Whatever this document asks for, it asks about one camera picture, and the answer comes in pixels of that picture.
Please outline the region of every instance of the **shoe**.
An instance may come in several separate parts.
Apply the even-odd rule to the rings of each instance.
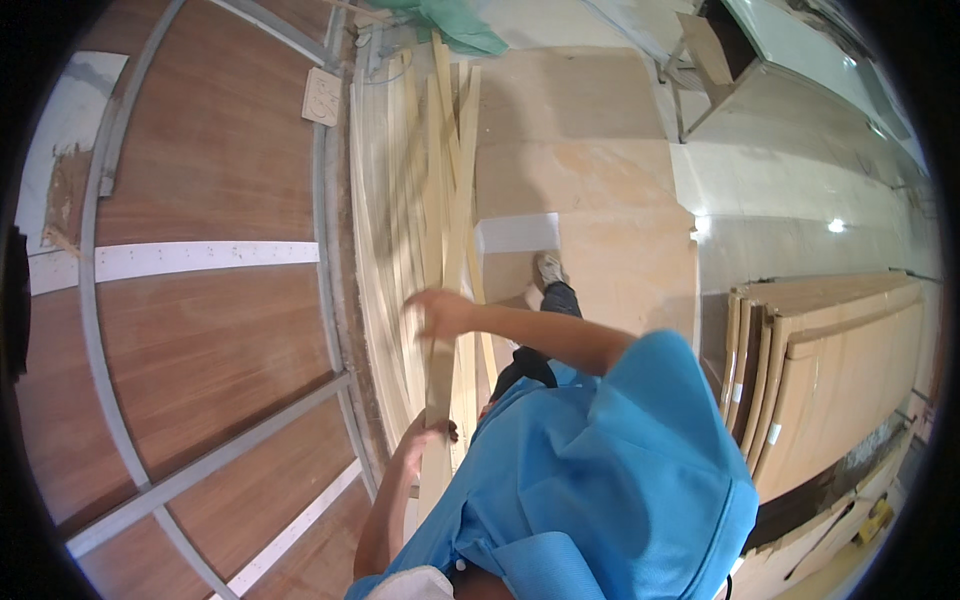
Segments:
[[[543,279],[543,289],[546,289],[551,283],[562,281],[567,283],[566,271],[560,264],[560,260],[553,254],[546,252],[537,252],[535,258],[537,270],[540,271],[540,278]]]

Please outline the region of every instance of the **yellow object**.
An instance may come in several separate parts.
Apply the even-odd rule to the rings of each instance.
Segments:
[[[867,520],[860,525],[860,530],[856,534],[857,545],[863,545],[872,540],[881,529],[890,524],[894,519],[894,510],[887,504],[885,498],[880,498],[874,508],[870,509]]]

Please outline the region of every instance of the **blue uniform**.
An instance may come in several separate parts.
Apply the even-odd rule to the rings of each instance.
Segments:
[[[686,341],[658,331],[606,376],[550,361],[480,421],[437,506],[386,577],[465,559],[514,597],[712,598],[756,520],[757,495]]]

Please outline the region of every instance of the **hand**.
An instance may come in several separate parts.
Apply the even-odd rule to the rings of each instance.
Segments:
[[[423,290],[407,299],[404,308],[423,309],[423,331],[418,337],[425,340],[453,340],[472,331],[473,316],[478,308],[470,300],[448,290]]]
[[[457,440],[460,439],[460,435],[457,433],[457,423],[452,420],[440,420],[427,427],[426,409],[423,409],[407,427],[403,438],[396,446],[396,454],[403,457],[403,461],[408,468],[419,472],[420,458],[423,456],[423,450],[427,443],[430,440],[442,439],[446,436],[456,444]]]

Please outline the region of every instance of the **stacked boards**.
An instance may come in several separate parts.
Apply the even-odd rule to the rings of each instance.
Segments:
[[[404,50],[350,87],[354,235],[373,383],[391,450],[412,419],[454,419],[456,444],[427,447],[420,476],[420,520],[440,498],[476,428],[472,335],[456,342],[417,339],[421,315],[403,308],[425,287],[479,292],[472,244],[473,174],[480,67],[450,65],[436,33],[426,77]],[[496,378],[490,336],[481,339],[484,373]]]
[[[828,468],[909,395],[924,317],[904,273],[733,288],[718,408],[760,502]]]

